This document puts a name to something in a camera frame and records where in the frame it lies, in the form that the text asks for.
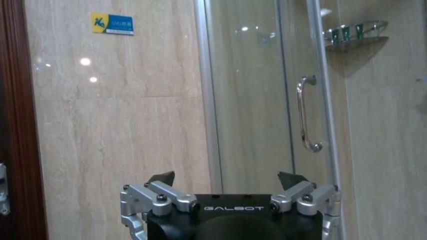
beige wall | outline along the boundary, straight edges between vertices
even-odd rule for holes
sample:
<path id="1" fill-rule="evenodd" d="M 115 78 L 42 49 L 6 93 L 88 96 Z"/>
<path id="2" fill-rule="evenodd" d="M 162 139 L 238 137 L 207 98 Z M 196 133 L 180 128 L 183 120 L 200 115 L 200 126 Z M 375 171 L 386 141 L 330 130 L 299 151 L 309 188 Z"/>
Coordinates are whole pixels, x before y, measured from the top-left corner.
<path id="1" fill-rule="evenodd" d="M 26 0 L 26 12 L 50 238 L 130 239 L 123 184 L 175 170 L 178 188 L 211 191 L 194 1 Z M 132 16 L 135 36 L 92 33 L 91 12 Z"/>
<path id="2" fill-rule="evenodd" d="M 351 145 L 359 239 L 427 235 L 427 85 L 417 81 L 427 74 L 425 4 L 338 0 L 322 6 L 334 10 L 327 28 L 389 21 L 386 44 L 329 54 L 334 96 L 347 99 L 338 108 L 349 114 L 350 137 L 339 137 Z"/>
<path id="3" fill-rule="evenodd" d="M 275 1 L 208 2 L 224 192 L 275 193 L 282 191 L 279 171 L 293 172 Z"/>

screw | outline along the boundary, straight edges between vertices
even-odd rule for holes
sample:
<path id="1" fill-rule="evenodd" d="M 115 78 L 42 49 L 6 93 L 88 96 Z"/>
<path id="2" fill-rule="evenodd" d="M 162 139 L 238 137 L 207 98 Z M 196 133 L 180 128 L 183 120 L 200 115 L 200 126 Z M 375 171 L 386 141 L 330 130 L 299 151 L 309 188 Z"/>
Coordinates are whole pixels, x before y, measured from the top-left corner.
<path id="1" fill-rule="evenodd" d="M 314 196 L 311 194 L 306 194 L 302 196 L 302 200 L 307 203 L 311 203 L 314 201 Z"/>
<path id="2" fill-rule="evenodd" d="M 164 194 L 159 194 L 156 199 L 158 199 L 159 202 L 164 203 L 168 200 L 168 197 Z"/>
<path id="3" fill-rule="evenodd" d="M 275 204 L 275 203 L 271 203 L 271 204 L 270 204 L 270 208 L 271 208 L 271 211 L 273 211 L 274 213 L 279 212 L 279 210 L 281 210 L 281 207 L 279 207 L 278 204 Z"/>

glass panel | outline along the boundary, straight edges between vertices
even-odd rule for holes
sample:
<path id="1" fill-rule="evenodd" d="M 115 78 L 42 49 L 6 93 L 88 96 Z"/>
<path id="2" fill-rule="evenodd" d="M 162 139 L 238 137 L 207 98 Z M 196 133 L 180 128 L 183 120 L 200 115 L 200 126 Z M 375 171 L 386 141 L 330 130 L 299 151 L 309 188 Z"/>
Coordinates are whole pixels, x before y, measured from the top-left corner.
<path id="1" fill-rule="evenodd" d="M 315 39 L 310 23 L 309 6 L 305 0 L 279 1 L 287 94 L 290 101 L 290 115 L 293 125 L 293 142 L 295 171 L 310 181 L 319 185 L 333 183 L 333 161 L 331 144 L 327 127 L 326 115 L 326 96 L 325 96 L 325 70 L 321 65 L 319 53 L 315 48 Z M 321 152 L 310 152 L 302 140 L 301 119 L 298 109 L 297 86 L 303 76 L 317 77 L 317 85 L 307 84 L 305 87 L 306 116 L 307 116 L 307 135 L 314 143 L 321 143 Z"/>
<path id="2" fill-rule="evenodd" d="M 426 1 L 321 4 L 349 239 L 426 239 Z"/>
<path id="3" fill-rule="evenodd" d="M 275 0 L 207 1 L 226 193 L 275 193 L 293 144 Z"/>

wall sign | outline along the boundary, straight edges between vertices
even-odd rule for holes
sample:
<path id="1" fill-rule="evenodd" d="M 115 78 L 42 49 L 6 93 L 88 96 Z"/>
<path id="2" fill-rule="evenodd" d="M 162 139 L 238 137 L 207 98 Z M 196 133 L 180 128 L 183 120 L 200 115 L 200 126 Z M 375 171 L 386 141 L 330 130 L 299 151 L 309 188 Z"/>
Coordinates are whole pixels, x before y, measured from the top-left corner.
<path id="1" fill-rule="evenodd" d="M 134 20 L 130 16 L 94 12 L 91 23 L 94 33 L 134 35 Z"/>

marble wall tile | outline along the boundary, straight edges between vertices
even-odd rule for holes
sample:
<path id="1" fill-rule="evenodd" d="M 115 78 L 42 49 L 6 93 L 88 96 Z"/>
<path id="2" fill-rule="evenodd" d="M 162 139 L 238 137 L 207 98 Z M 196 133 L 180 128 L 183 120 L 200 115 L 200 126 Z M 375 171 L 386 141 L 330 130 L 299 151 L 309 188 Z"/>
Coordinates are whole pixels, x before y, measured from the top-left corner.
<path id="1" fill-rule="evenodd" d="M 123 184 L 175 170 L 179 189 L 211 191 L 194 1 L 26 12 L 50 239 L 130 239 Z M 135 36 L 92 33 L 91 12 L 132 16 Z"/>
<path id="2" fill-rule="evenodd" d="M 361 239 L 426 238 L 426 2 L 339 0 L 341 24 L 386 20 L 389 42 L 342 56 Z"/>

